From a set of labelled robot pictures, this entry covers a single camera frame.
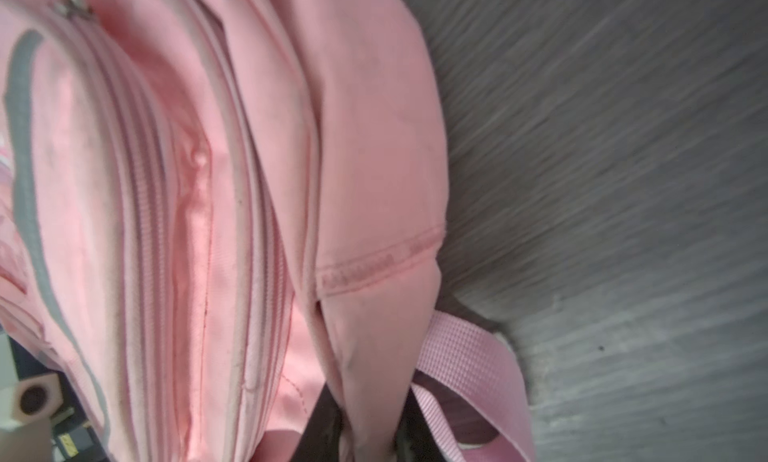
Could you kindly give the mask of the pink student backpack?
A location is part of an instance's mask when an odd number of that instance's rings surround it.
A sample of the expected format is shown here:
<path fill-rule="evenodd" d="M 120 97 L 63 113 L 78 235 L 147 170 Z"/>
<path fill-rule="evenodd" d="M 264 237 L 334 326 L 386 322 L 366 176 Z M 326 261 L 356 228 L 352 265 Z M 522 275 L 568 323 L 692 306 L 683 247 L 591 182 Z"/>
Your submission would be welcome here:
<path fill-rule="evenodd" d="M 402 0 L 1 0 L 1 323 L 114 461 L 532 461 L 511 347 L 438 311 L 447 138 Z"/>

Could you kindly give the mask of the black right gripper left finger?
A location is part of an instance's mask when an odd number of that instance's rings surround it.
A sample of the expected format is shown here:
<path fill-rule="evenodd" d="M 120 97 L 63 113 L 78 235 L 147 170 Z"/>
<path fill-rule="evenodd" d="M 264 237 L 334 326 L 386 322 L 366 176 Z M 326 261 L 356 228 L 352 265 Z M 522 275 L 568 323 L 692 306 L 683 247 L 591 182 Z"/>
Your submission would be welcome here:
<path fill-rule="evenodd" d="M 339 462 L 342 409 L 324 385 L 290 462 Z"/>

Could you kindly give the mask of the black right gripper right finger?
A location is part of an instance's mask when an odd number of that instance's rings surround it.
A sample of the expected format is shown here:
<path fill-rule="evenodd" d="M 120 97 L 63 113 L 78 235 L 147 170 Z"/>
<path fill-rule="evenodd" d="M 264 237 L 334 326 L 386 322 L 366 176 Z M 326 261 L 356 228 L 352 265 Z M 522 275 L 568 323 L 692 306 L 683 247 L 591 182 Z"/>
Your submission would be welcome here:
<path fill-rule="evenodd" d="M 445 462 L 413 390 L 410 390 L 395 437 L 398 462 Z"/>

